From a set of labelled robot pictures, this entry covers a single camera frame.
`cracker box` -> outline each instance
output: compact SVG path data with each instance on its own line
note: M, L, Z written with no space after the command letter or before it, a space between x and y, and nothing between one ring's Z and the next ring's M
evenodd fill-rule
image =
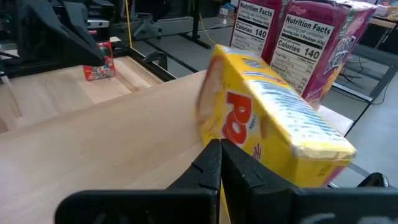
M287 3L288 0L240 0L232 48L252 51L270 63Z
M327 185L356 155L254 53L217 45L196 106L204 145L228 138L299 187Z
M105 54L105 64L99 67L83 65L83 71L87 81L110 78L115 75L111 42L106 41L97 44L99 49Z
M289 2L271 68L318 108L375 10L349 0Z

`gray floor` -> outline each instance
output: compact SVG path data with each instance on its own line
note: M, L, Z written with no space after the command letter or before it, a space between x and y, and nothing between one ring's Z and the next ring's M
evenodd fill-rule
M219 21L214 19L205 19L205 27L222 26L222 24L218 24L218 22ZM191 29L191 21L184 21L182 24L181 32L186 32ZM229 45L231 31L232 27L209 30L208 35L217 44ZM164 33L173 34L178 32L175 21L168 21L166 23ZM200 32L200 35L202 41L213 45L212 41L203 31ZM212 53L212 50L204 49L179 35L163 37L161 40L149 39L148 41L164 49L169 54L196 70L207 68ZM146 55L156 51L156 49L153 49L143 41L134 42L134 47ZM358 58L351 57L349 60L355 63ZM190 70L171 59L169 59L168 63L169 71L176 77L183 77L192 73ZM365 60L363 60L362 63L364 67L368 64ZM378 68L379 72L384 72L384 69L386 68L383 68L381 65ZM357 75L355 73L346 73L348 75ZM367 80L364 77L355 78L354 81L360 84L359 89L357 86L347 83L347 81L342 78L339 78L337 82L350 88L357 88L358 91L363 93L370 91L376 84L372 80ZM398 145L398 113L396 113L398 104L396 103L395 95L398 95L397 77L395 77L389 85L385 102L381 105L372 105L348 134L347 138L358 150L358 155L354 160L354 166L345 169L333 181L336 185L340 187L354 187L364 179L364 175L367 173L381 172L387 175L392 185L398 186L398 175L396 175L396 173L398 173L398 166L396 166L398 151L395 150L395 146ZM376 102L380 102L382 96L383 95L376 99ZM352 100L336 91L329 91L323 104L351 119L356 119L366 106L365 103Z
M233 21L231 19L226 20L226 24L222 24L222 19L220 18L206 18L203 20L203 25L205 25L206 29L214 29L214 28L220 28L220 27L228 27L233 25ZM168 35L174 35L174 34L179 34L183 32L191 32L192 31L192 24L193 20L191 17L184 17L184 18L179 18L179 19L164 19L160 20L158 22L163 31L162 35L163 36L168 36ZM139 22L133 22L131 23L131 29L134 30L139 27L140 23ZM117 32L118 37L120 39L127 39L128 38L128 32L127 32L127 24L126 23L120 23L118 25L113 26L112 28L112 33ZM203 26L201 22L199 23L199 30L203 30ZM136 37L133 37L133 39L140 40L140 39L147 39L151 37L157 37L158 33L155 32L145 32L145 33L140 33Z

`red lettering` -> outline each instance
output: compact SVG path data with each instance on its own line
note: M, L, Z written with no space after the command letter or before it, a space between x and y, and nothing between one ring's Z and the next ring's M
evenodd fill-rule
M228 92L227 102L233 104L233 110L226 117L223 135L235 144L243 144L248 135L246 123L251 117L251 99Z
M234 108L232 112L241 124L246 124L251 116L251 100L248 97L228 92L227 102L232 103Z

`wooden board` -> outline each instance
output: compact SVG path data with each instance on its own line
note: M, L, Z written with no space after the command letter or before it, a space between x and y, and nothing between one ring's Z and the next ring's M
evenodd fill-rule
M204 74L0 134L1 223L52 223L79 190L166 188L203 150L193 111Z
M114 78L91 82L85 80L82 66L12 79L21 117L12 110L6 86L0 85L2 123L13 130L162 83L129 57L116 58L114 62Z

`black metal frame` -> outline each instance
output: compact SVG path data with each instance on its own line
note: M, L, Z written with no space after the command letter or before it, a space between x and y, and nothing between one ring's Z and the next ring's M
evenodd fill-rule
M347 94L349 94L349 95L351 95L351 96L353 96L353 97L355 97L355 98L358 98L359 101L362 101L362 102L366 103L365 109L363 109L362 112L361 112L361 114L360 114L355 120L353 120L352 125L349 127L349 129L348 129L347 132L345 133L344 136L347 136L348 133L349 133L349 132L352 130L352 128L355 126L355 124L359 121L359 119L362 118L362 116L365 114L365 112L368 110L368 108L372 105L373 98L368 97L368 96L366 96L366 95L364 95L364 94L362 94L362 93L358 93L357 91L354 91L354 90L352 90L352 89L350 89L350 88L347 88L347 87L345 87L345 86L343 86L343 85L340 85L340 84L338 84L338 83L335 83L335 82L333 83L332 88L339 89L339 90L341 90L341 91L344 92L344 93L347 93Z
M200 35L198 35L200 4L199 4L198 0L194 0L194 1L195 1L195 7L193 9L192 31L191 32L182 32L179 34L163 35L163 37L180 35L180 36L182 36L188 40L191 40L192 42L194 42L206 49L211 49L210 45L198 40L198 38L200 38ZM212 29L222 29L222 28L227 28L227 27L215 27ZM166 56L170 57L172 60L176 61L178 64L187 68L191 72L198 71L198 70L194 69L193 67L187 65L183 61L179 60L178 58L174 57L173 55L167 53L163 49L150 43L148 40L152 39L152 38L156 38L156 37L149 37L149 38L145 38L145 39L139 39L136 41L143 40L146 44L155 48L159 52L163 52L164 54L166 54ZM127 42L123 42L123 41L113 42L112 45L113 45L113 47L116 47L116 49L114 49L114 52L113 52L114 58L129 56L129 57L135 59L142 66L146 67L146 69L150 70L154 75L159 77L164 82L176 79L171 73L169 73L167 71L167 68L164 69L160 65L158 65L152 61L151 62L144 61L144 59L146 57L144 55L142 55L140 52L138 52L137 50L131 49ZM26 75L33 75L36 73L49 72L52 70L57 70L57 69L62 69L62 68L73 67L73 66L79 65L79 64L75 64L75 63L60 63L58 61L53 61L53 60L41 61L41 62L20 63L19 58L3 59L3 60L0 60L0 63L1 62L3 62L3 64L4 64L4 73L1 75L7 75L9 78L23 77Z
M356 45L352 54L360 58L365 58L369 61L376 62L378 64L388 67L388 70L384 74L380 73L373 75L372 73L369 72L369 69L363 68L361 63L359 63L359 65L352 65L349 63L344 65L344 68L348 70L357 72L358 74L364 75L366 77L378 81L377 85L373 88L373 90L369 94L371 98L376 99L382 93L383 89L385 89L387 84L391 82L391 80L394 78L395 74L398 71L397 56L361 44Z

